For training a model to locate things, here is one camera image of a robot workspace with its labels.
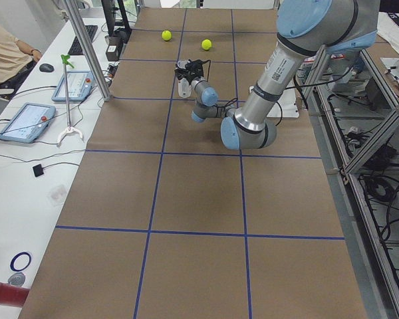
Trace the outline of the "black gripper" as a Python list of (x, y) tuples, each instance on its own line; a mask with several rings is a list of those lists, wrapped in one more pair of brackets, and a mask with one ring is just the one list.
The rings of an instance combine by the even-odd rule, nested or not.
[(202, 60), (179, 60), (174, 70), (178, 80), (195, 79), (203, 77), (203, 61)]

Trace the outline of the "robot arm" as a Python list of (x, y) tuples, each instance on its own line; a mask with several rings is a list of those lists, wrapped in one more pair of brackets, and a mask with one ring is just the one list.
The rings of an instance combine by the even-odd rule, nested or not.
[(196, 93), (192, 119), (221, 118), (220, 135), (230, 150), (265, 148), (275, 141), (276, 125), (267, 119), (303, 61), (321, 47), (329, 54), (356, 53), (376, 39), (379, 1), (284, 1), (277, 15), (277, 44), (263, 74), (240, 108), (218, 103), (203, 75), (203, 61), (177, 62), (175, 75)]

